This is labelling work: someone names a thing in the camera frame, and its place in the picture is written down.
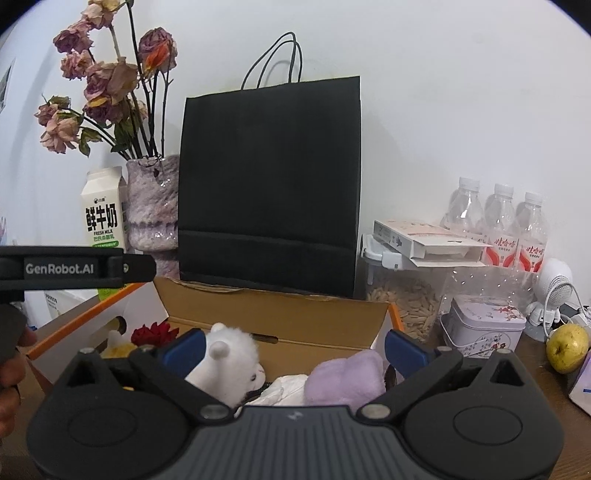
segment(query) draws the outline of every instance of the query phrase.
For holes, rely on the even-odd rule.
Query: milk carton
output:
[[[88,245],[127,251],[127,184],[121,167],[93,170],[86,178],[80,196]]]

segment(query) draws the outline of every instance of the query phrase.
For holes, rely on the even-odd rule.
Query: dried flower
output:
[[[157,70],[166,73],[177,65],[177,43],[162,27],[149,30],[140,39],[138,53],[147,76]]]
[[[82,18],[92,25],[92,28],[100,30],[113,24],[113,12],[100,4],[90,2],[82,12]]]
[[[138,107],[139,107],[139,117],[142,120],[147,120],[148,119],[148,107],[146,106],[146,104],[144,102],[142,102],[142,100],[138,100]]]
[[[100,106],[106,99],[116,105],[137,85],[138,68],[126,63],[124,57],[118,63],[100,61],[88,68],[84,96],[89,107]]]
[[[104,124],[107,121],[116,124],[129,115],[125,102],[113,105],[110,98],[98,97],[93,101],[93,104],[94,106],[86,104],[83,108],[83,112],[88,117],[101,124]]]
[[[86,70],[92,65],[92,58],[88,50],[83,50],[82,53],[72,51],[61,60],[62,76],[73,80],[82,79],[86,77]]]
[[[119,9],[121,0],[88,0],[88,4],[97,4],[102,6],[104,9],[114,12]]]
[[[134,345],[154,345],[160,347],[172,342],[178,335],[179,329],[170,330],[170,324],[165,320],[160,325],[153,323],[150,328],[144,325],[131,334],[131,342]]]
[[[82,53],[92,46],[92,40],[88,36],[91,26],[85,20],[80,20],[67,29],[62,30],[53,39],[53,43],[60,53],[70,53],[76,50]]]
[[[115,105],[122,101],[137,86],[137,65],[127,63],[125,57],[120,58],[107,85],[107,93],[111,96],[112,103]]]
[[[45,133],[41,136],[41,145],[50,152],[66,153],[67,148],[75,148],[74,142],[78,142],[78,130],[80,124],[75,117],[59,118],[55,113],[47,122]]]
[[[44,103],[43,105],[40,105],[39,111],[35,114],[39,121],[39,125],[46,127],[49,120],[51,120],[51,117],[56,114],[58,108],[59,107],[55,103]]]

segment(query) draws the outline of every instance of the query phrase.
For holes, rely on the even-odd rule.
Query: dried rose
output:
[[[118,63],[100,61],[88,68],[84,96],[90,107],[99,106],[102,101],[96,99],[100,98],[109,98],[116,105],[137,85],[138,68],[127,63],[124,57]]]
[[[95,98],[106,96],[107,85],[117,66],[116,63],[100,61],[91,65],[86,71],[86,88],[84,96],[89,102]]]
[[[39,111],[35,114],[39,121],[39,125],[46,127],[49,120],[51,120],[51,117],[56,114],[58,108],[59,107],[55,103],[44,103],[43,105],[40,105]]]
[[[121,5],[121,0],[88,0],[88,4],[97,4],[102,6],[106,10],[114,12],[119,9],[119,6]]]
[[[125,57],[120,58],[107,85],[107,93],[111,96],[111,102],[116,105],[133,92],[137,86],[137,66],[127,63]]]
[[[138,53],[147,76],[157,70],[166,73],[177,66],[177,43],[162,27],[149,30],[140,39]]]
[[[146,106],[146,104],[144,102],[142,102],[142,100],[138,100],[138,107],[139,107],[139,117],[142,120],[147,120],[148,119],[148,107]]]
[[[92,28],[100,30],[113,24],[113,12],[102,5],[91,3],[82,12],[82,18],[92,25]]]
[[[92,58],[88,50],[78,53],[73,51],[61,60],[62,76],[73,80],[86,77],[86,71],[92,65]]]
[[[84,50],[88,50],[92,46],[92,40],[88,36],[90,28],[90,25],[86,21],[80,20],[59,32],[53,39],[57,51],[60,53],[70,53],[72,50],[76,50],[78,53],[81,53]]]
[[[55,113],[47,122],[45,133],[41,136],[41,145],[50,152],[66,153],[67,148],[75,148],[73,143],[78,142],[78,130],[80,124],[78,119],[59,118]]]
[[[93,106],[86,104],[83,111],[87,116],[101,124],[106,121],[116,124],[129,115],[126,102],[113,105],[111,99],[107,97],[96,98],[93,100]]]

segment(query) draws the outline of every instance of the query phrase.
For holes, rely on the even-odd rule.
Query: bag handle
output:
[[[250,70],[248,70],[248,73],[246,74],[246,76],[244,77],[244,81],[242,82],[242,86],[240,87],[240,90],[244,90],[244,87],[246,85],[246,81],[248,80],[248,77],[250,76],[250,74],[252,73],[252,71],[256,68],[256,66],[262,62],[262,60],[269,54],[269,52],[271,50],[273,50],[273,48],[275,48],[277,46],[277,44],[279,44],[281,42],[281,40],[283,40],[283,38],[287,37],[287,36],[291,36],[292,40],[290,42],[293,42],[294,47],[293,47],[293,51],[291,52],[291,62],[290,62],[290,73],[289,73],[289,79],[288,82],[291,83],[292,82],[292,76],[293,76],[293,70],[294,70],[294,65],[296,63],[296,48],[299,48],[298,46],[298,42],[296,40],[296,34],[293,32],[287,32],[284,33],[282,36],[280,36],[276,42],[271,46],[271,48],[269,48],[263,55],[261,55],[261,57],[252,65],[252,67],[250,68]]]
[[[271,55],[269,56],[269,58],[267,59],[267,61],[265,62],[265,65],[263,66],[263,68],[261,70],[261,75],[259,76],[259,81],[256,83],[256,88],[260,88],[261,87],[262,78],[265,75],[265,71],[267,70],[267,67],[270,64],[270,62],[271,62],[271,60],[273,58],[273,55],[275,55],[275,53],[277,52],[277,50],[279,50],[286,43],[293,43],[293,40],[285,40],[285,41],[281,42],[279,45],[277,45],[277,48],[275,50],[273,50],[273,53],[271,53]],[[297,50],[298,50],[298,52],[300,54],[300,71],[298,72],[298,75],[297,75],[297,83],[299,83],[300,80],[301,80],[301,70],[302,70],[302,67],[303,67],[303,64],[302,64],[303,59],[302,59],[302,56],[301,56],[301,47],[300,47],[300,44],[298,42],[295,42],[295,46],[297,47]]]

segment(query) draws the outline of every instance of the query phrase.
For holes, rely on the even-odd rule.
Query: human hand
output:
[[[28,328],[18,341],[19,346],[31,346],[37,341],[35,333]],[[0,365],[0,439],[14,430],[15,418],[21,397],[13,388],[25,378],[25,358],[20,353]]]

